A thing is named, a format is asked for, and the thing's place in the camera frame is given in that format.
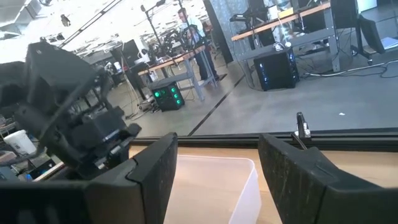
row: concrete floor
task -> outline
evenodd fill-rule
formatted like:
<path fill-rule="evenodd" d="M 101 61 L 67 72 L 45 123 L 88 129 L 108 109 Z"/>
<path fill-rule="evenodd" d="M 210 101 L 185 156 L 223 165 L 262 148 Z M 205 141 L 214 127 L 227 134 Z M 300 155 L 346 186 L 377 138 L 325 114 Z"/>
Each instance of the concrete floor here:
<path fill-rule="evenodd" d="M 388 27 L 394 27 L 390 21 Z M 381 38 L 396 36 L 396 30 L 383 29 Z M 349 37 L 356 44 L 355 33 L 345 30 L 340 38 L 341 69 L 366 66 L 362 56 L 352 58 L 349 55 Z M 397 53 L 391 52 L 374 57 L 374 63 L 388 62 L 396 59 Z M 312 73 L 325 72 L 331 69 L 331 56 L 321 53 L 310 59 L 297 60 L 300 74 L 304 70 Z M 212 111 L 206 121 L 198 127 L 193 135 L 209 134 L 242 134 L 279 131 L 294 131 L 295 115 L 303 112 L 311 130 L 362 129 L 398 127 L 398 78 L 380 78 L 379 75 L 302 79 L 294 89 L 262 92 L 248 87 L 243 72 L 237 63 L 224 66 L 222 56 L 215 61 L 219 74 L 228 73 L 218 88 L 208 85 L 203 91 L 205 101 L 201 102 L 191 91 L 184 91 L 186 105 L 178 111 L 147 113 L 137 120 L 127 123 L 138 123 L 142 126 L 140 137 L 162 136 L 176 132 L 186 136 L 205 118 L 225 96 L 226 99 Z M 394 76 L 398 63 L 389 65 L 386 77 Z M 354 72 L 354 75 L 379 73 L 381 68 L 372 68 Z M 109 95 L 113 105 L 119 105 L 126 114 L 133 108 L 130 104 L 126 85 L 121 85 Z"/>

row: gray floor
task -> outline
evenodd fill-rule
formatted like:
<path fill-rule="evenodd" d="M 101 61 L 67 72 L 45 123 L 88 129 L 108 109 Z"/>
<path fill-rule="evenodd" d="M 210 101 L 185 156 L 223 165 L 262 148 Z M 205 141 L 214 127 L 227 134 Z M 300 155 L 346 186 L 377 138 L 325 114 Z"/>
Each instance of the gray floor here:
<path fill-rule="evenodd" d="M 382 30 L 382 38 L 397 34 L 394 21 L 384 21 L 380 24 L 379 30 Z M 346 29 L 340 38 L 342 49 L 340 61 L 343 70 L 367 65 L 366 59 L 362 56 L 352 58 L 349 55 L 350 42 L 356 44 L 355 33 L 350 33 L 350 30 Z M 312 73 L 330 70 L 330 57 L 329 54 L 321 53 L 305 60 L 298 59 L 300 73 L 302 74 L 304 70 Z M 397 58 L 398 54 L 391 52 L 375 56 L 374 63 Z M 219 56 L 215 63 L 218 73 L 228 73 L 228 76 L 218 88 L 211 85 L 206 87 L 204 102 L 201 102 L 197 96 L 194 100 L 190 100 L 192 92 L 185 91 L 182 95 L 188 100 L 180 110 L 147 113 L 137 120 L 126 122 L 136 122 L 142 126 L 140 137 L 161 136 L 171 131 L 186 136 L 222 97 L 230 92 L 224 102 L 193 133 L 194 135 L 294 131 L 295 115 L 299 111 L 304 113 L 311 130 L 398 127 L 398 78 L 365 76 L 379 73 L 382 71 L 381 68 L 352 73 L 362 77 L 311 77 L 302 79 L 294 89 L 261 92 L 250 89 L 245 79 L 235 87 L 243 76 L 238 64 L 231 63 L 226 68 L 223 66 L 222 56 Z M 384 76 L 398 75 L 396 70 L 398 63 L 392 63 Z M 122 107 L 126 114 L 132 113 L 131 98 L 126 85 L 115 89 L 110 94 L 109 100 L 113 105 Z"/>

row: computer tower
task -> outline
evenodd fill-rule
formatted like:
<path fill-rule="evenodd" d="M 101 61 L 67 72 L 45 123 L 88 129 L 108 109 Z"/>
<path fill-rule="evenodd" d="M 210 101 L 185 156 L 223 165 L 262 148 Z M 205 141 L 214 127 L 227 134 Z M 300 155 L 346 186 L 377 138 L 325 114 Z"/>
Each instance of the computer tower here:
<path fill-rule="evenodd" d="M 264 91 L 294 88 L 300 80 L 292 48 L 262 54 L 254 59 L 254 66 Z"/>
<path fill-rule="evenodd" d="M 156 83 L 154 83 L 152 92 L 162 112 L 178 110 L 185 104 L 177 83 L 175 82 L 162 85 L 156 85 Z"/>

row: white cup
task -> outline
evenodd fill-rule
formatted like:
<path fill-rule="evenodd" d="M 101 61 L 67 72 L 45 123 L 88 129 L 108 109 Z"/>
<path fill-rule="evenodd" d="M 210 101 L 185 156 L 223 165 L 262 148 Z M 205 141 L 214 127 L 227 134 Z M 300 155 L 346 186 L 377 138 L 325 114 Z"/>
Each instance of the white cup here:
<path fill-rule="evenodd" d="M 32 154 L 36 151 L 36 147 L 27 137 L 25 130 L 14 132 L 4 138 L 4 142 L 10 145 L 15 151 L 21 155 Z"/>

